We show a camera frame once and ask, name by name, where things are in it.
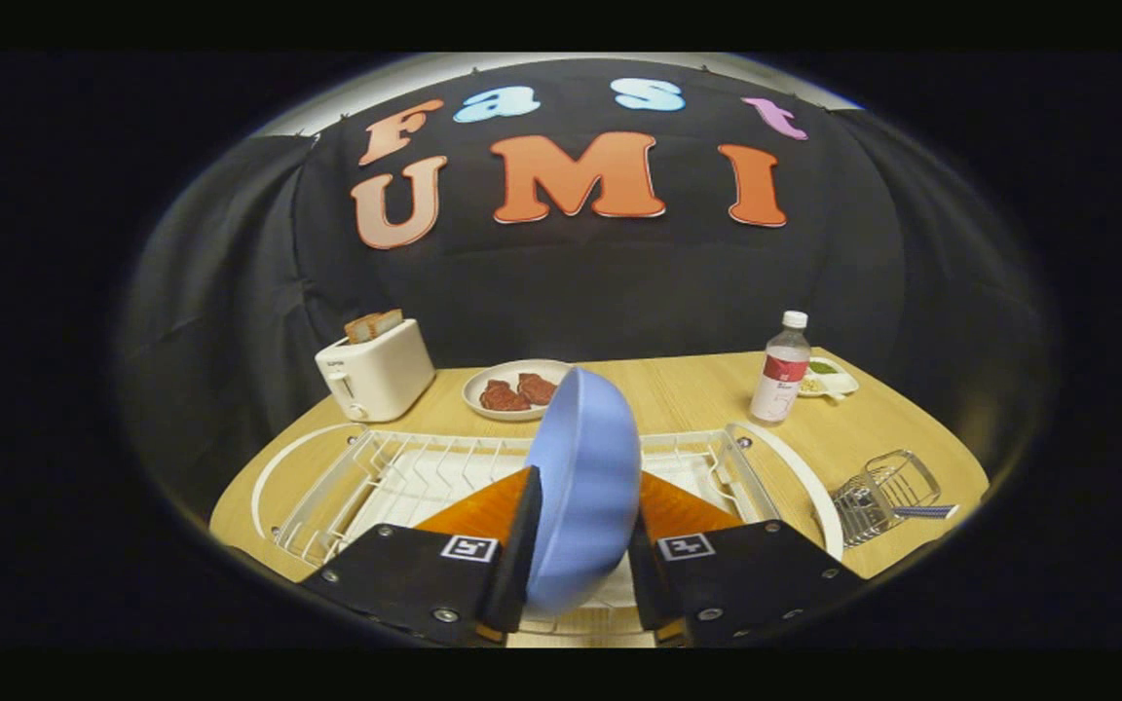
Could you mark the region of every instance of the wooden table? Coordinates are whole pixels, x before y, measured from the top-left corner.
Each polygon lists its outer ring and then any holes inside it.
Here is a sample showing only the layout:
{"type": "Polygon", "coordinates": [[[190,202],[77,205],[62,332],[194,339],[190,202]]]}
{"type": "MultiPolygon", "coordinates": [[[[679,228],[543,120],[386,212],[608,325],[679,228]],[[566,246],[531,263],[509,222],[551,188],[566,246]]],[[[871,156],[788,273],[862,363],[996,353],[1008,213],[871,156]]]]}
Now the wooden table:
{"type": "MultiPolygon", "coordinates": [[[[985,471],[958,439],[916,404],[884,382],[863,372],[824,348],[815,356],[831,358],[859,381],[859,390],[844,403],[828,398],[799,398],[791,416],[771,433],[791,445],[833,490],[858,473],[868,459],[900,448],[912,450],[929,467],[941,486],[940,501],[959,505],[953,519],[908,520],[873,541],[847,550],[843,563],[863,578],[872,578],[923,543],[934,541],[962,523],[978,506],[988,488],[985,471]]],[[[762,351],[678,358],[606,360],[578,363],[609,379],[628,400],[641,434],[719,431],[733,422],[751,422],[748,406],[764,362],[762,351]]],[[[442,369],[432,386],[410,412],[390,423],[375,424],[379,431],[405,433],[530,439],[540,422],[503,423],[481,417],[465,405],[465,382],[482,368],[442,369]]],[[[358,433],[335,400],[327,398],[303,414],[272,440],[232,479],[214,507],[210,531],[219,541],[240,547],[258,562],[293,581],[313,569],[285,554],[270,541],[273,524],[284,523],[318,476],[347,448],[358,433]],[[273,461],[289,444],[307,434],[338,426],[300,444],[277,461],[259,485],[259,523],[255,527],[250,500],[255,486],[273,461]]],[[[748,461],[773,498],[782,518],[818,546],[822,533],[811,516],[811,502],[791,469],[763,442],[753,443],[748,461]]]]}

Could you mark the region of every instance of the red label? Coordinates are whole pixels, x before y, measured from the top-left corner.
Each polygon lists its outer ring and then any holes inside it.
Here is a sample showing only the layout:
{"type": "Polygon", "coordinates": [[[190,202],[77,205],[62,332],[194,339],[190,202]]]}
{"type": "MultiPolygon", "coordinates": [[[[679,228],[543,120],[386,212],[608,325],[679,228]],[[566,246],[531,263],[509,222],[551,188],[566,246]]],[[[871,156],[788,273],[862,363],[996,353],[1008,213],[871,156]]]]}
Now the red label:
{"type": "Polygon", "coordinates": [[[773,356],[764,357],[764,377],[778,381],[799,381],[808,371],[808,360],[779,360],[773,356]]]}

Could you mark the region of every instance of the bottle cap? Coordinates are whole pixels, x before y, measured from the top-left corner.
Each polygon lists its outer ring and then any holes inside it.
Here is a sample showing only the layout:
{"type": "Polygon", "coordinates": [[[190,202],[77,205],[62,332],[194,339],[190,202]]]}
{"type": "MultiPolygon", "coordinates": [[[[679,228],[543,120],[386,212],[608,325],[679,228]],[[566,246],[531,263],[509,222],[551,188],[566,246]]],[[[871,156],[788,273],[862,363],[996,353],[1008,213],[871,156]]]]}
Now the bottle cap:
{"type": "Polygon", "coordinates": [[[782,325],[788,329],[807,329],[808,315],[802,312],[787,312],[782,314],[782,325]]]}

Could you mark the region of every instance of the letter m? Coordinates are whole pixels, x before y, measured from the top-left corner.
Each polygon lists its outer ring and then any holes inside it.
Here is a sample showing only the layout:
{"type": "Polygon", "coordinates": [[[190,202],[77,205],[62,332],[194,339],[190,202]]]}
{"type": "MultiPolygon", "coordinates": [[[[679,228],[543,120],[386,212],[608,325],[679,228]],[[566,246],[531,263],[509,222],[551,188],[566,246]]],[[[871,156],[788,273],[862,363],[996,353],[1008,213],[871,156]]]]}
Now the letter m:
{"type": "Polygon", "coordinates": [[[505,160],[505,205],[493,216],[499,223],[534,222],[549,216],[549,205],[535,196],[535,185],[567,216],[587,203],[596,183],[600,199],[591,209],[605,218],[655,218],[664,203],[652,194],[646,151],[655,139],[646,133],[601,133],[578,160],[570,159],[548,137],[514,137],[497,141],[490,151],[505,160]]]}

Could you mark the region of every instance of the white toaster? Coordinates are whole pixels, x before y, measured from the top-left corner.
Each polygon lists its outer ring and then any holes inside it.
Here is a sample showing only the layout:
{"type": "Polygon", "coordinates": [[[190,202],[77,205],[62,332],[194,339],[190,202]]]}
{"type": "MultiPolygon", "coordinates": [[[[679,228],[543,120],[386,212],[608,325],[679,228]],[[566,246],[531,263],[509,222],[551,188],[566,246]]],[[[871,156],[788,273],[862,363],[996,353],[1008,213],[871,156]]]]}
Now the white toaster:
{"type": "Polygon", "coordinates": [[[405,320],[365,343],[348,338],[318,351],[331,396],[352,422],[390,422],[413,407],[435,379],[417,320],[405,320]]]}

